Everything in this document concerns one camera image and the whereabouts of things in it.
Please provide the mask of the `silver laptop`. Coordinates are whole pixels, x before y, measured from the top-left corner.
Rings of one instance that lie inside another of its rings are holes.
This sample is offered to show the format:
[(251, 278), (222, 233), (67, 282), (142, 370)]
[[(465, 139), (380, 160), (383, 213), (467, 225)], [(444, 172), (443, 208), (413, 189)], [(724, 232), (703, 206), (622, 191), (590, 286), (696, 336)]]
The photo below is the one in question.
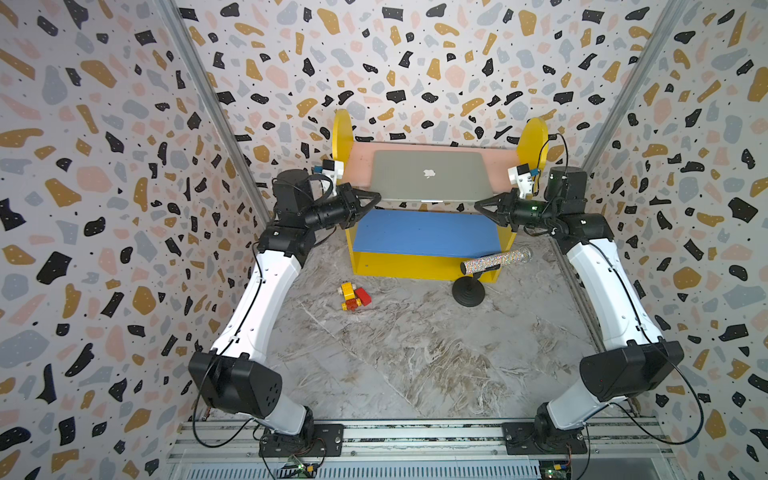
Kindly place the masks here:
[(471, 202), (493, 194), (483, 158), (456, 151), (378, 151), (370, 189), (386, 201)]

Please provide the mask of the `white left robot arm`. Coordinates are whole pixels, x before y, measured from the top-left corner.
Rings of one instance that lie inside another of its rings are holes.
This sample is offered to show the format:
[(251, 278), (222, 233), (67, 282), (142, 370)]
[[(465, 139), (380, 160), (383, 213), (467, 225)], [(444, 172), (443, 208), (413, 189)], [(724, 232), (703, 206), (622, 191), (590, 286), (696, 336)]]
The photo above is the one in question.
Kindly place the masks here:
[(198, 390), (195, 408), (246, 414), (268, 440), (308, 453), (317, 443), (314, 416), (283, 393), (281, 375), (267, 367), (270, 336), (317, 231), (353, 227), (381, 196), (302, 169), (281, 172), (272, 189), (274, 217), (252, 247), (255, 267), (246, 290), (219, 338), (209, 351), (192, 355), (188, 370)]

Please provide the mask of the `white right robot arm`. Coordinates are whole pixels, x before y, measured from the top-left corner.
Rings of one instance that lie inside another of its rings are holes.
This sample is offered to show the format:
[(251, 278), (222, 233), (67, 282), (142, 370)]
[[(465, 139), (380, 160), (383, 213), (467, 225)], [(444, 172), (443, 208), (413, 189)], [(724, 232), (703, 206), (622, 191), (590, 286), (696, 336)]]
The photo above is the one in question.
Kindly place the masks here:
[(677, 341), (664, 339), (630, 285), (606, 218), (586, 212), (587, 173), (556, 166), (543, 199), (533, 197), (528, 165), (508, 171), (512, 188), (476, 202), (476, 210), (500, 227), (552, 237), (584, 284), (599, 321), (603, 351), (580, 361), (579, 378), (558, 398), (543, 403), (507, 446), (548, 454), (586, 453), (588, 421), (606, 407), (658, 387), (684, 358)]

